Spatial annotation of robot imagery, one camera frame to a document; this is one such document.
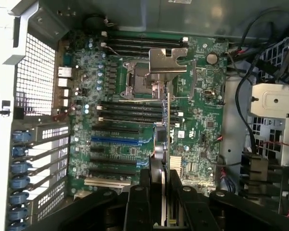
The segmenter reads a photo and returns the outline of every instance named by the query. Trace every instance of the screw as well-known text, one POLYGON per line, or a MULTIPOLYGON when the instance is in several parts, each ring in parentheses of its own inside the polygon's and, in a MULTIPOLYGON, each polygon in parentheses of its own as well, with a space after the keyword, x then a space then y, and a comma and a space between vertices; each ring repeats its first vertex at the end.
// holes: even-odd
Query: screw
POLYGON ((186 192, 189 192, 189 191, 191 191, 191 188, 190 187, 184 187, 183 190, 186 192))
POLYGON ((112 194, 112 192, 105 192, 104 196, 110 196, 112 194))
POLYGON ((225 196, 225 194, 223 192, 216 192, 217 196, 225 196))

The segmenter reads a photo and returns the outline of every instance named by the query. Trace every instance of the motherboard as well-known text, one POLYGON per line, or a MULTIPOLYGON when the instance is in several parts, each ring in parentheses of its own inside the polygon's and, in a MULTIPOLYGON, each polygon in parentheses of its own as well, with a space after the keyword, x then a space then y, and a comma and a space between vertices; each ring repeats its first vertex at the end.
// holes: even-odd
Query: motherboard
POLYGON ((149 50, 186 47, 178 64, 187 71, 168 83, 170 168, 183 185, 208 195, 215 189, 228 51, 224 39, 123 31, 69 34, 63 67, 72 67, 70 195, 135 185, 154 152, 153 129, 162 120, 161 101, 152 99, 149 50))

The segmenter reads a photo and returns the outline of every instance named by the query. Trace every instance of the green circuit board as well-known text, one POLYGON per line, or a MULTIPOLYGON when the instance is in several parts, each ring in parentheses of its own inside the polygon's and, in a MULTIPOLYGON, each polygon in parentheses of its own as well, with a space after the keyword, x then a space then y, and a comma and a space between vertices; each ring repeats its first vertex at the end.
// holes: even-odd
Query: green circuit board
MULTIPOLYGON (((179 41, 183 36, 109 32, 108 37, 179 41)), ((180 161, 178 174, 183 184, 198 187, 208 194, 215 189, 216 169, 207 158, 216 160, 219 145, 210 148, 210 155, 205 153, 205 148, 220 136, 222 130, 224 73, 227 66, 222 54, 228 51, 228 42, 216 38, 187 37, 188 55, 178 60, 179 64, 187 65, 187 72, 180 74, 171 83, 171 106, 177 113, 174 115, 176 121, 171 127, 170 155, 178 157, 180 161), (210 53, 218 56, 215 65, 206 61, 210 53)), ((65 65, 74 67, 72 91, 83 90, 77 96, 73 94, 75 110, 69 114, 73 131, 68 170, 70 195, 78 190, 98 190, 100 186, 84 184, 85 179, 90 178, 137 184, 140 169, 148 167, 148 157, 154 148, 154 124, 150 118, 148 122, 133 122, 133 115, 143 121, 146 114, 140 114, 136 109, 137 112, 133 112, 130 108, 150 107, 156 113, 160 108, 161 113, 161 104, 128 102, 152 98, 152 90, 144 87, 143 73, 148 70, 148 57, 143 52, 139 56, 120 54, 112 50, 110 45, 108 48, 101 48, 102 39, 99 36, 72 32, 69 36, 71 45, 64 57, 65 65), (133 76, 128 65, 137 66, 133 76), (130 84, 134 89, 132 95, 127 94, 130 84), (132 103, 135 106, 126 106, 126 111, 112 108, 104 112, 103 109, 109 102, 111 105, 132 103), (104 127, 105 130, 93 129, 93 126, 104 127), (100 137, 116 141, 101 142, 100 137), (95 158, 111 161, 95 162, 95 158)))

